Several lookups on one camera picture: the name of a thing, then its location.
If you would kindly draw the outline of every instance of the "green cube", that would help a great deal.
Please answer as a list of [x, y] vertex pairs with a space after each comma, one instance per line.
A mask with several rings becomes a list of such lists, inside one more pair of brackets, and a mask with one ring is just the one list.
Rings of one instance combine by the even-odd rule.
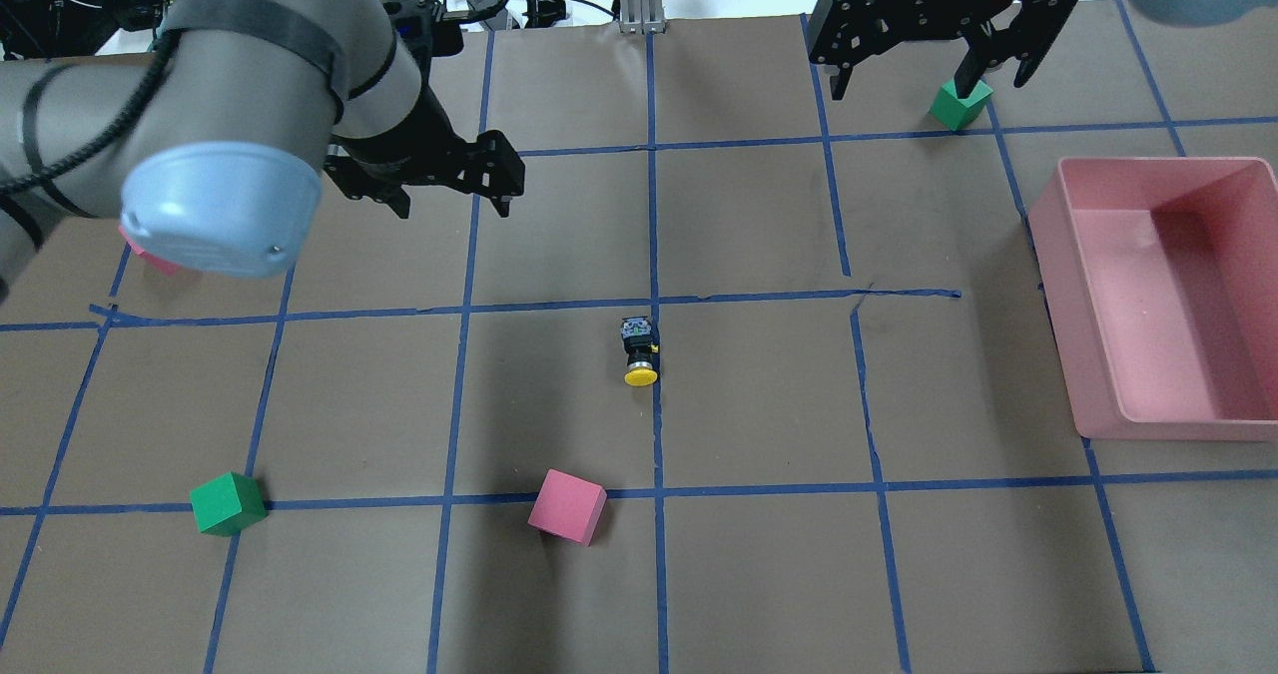
[[992, 95], [994, 95], [994, 91], [988, 84], [976, 81], [976, 87], [971, 90], [971, 95], [958, 97], [955, 82], [950, 81], [941, 86], [941, 92], [932, 101], [932, 116], [939, 119], [942, 125], [958, 132], [970, 125], [980, 115], [980, 111], [985, 109], [985, 102], [989, 102], [989, 96]]
[[190, 490], [196, 526], [206, 535], [229, 537], [266, 518], [257, 482], [227, 472]]

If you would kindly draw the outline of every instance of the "pink block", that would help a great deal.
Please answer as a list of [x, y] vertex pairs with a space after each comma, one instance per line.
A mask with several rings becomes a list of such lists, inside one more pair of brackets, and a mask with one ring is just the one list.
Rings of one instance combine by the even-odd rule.
[[129, 243], [129, 248], [133, 249], [133, 255], [137, 255], [138, 257], [146, 260], [156, 270], [160, 270], [165, 275], [173, 275], [178, 270], [181, 270], [181, 265], [156, 257], [155, 255], [151, 255], [150, 252], [143, 249], [141, 244], [133, 242], [133, 238], [130, 238], [129, 234], [124, 231], [124, 225], [120, 225], [118, 229], [120, 230], [120, 234], [124, 235], [124, 242]]
[[1264, 160], [1062, 160], [1030, 225], [1081, 435], [1278, 439]]
[[528, 523], [543, 532], [590, 546], [594, 524], [599, 523], [603, 501], [608, 498], [603, 487], [565, 474], [557, 469], [546, 473], [542, 491]]

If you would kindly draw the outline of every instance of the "pink bin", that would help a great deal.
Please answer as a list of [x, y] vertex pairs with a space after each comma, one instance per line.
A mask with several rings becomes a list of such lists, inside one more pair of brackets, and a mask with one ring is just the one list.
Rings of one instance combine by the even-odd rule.
[[1264, 160], [1062, 160], [1030, 226], [1079, 434], [1278, 439]]

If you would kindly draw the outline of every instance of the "gray robot arm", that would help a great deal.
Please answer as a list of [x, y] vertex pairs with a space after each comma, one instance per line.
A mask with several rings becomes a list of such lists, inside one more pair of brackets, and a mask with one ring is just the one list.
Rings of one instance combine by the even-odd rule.
[[[420, 52], [408, 52], [377, 0], [179, 0], [161, 43], [175, 45], [171, 63], [137, 123], [35, 187], [20, 187], [23, 175], [98, 136], [147, 68], [0, 67], [0, 298], [65, 216], [119, 216], [158, 257], [268, 276], [298, 256], [321, 169], [340, 165], [353, 197], [360, 185], [377, 197], [447, 184], [505, 215], [523, 193], [506, 138], [452, 132]], [[330, 156], [334, 142], [346, 157]]]

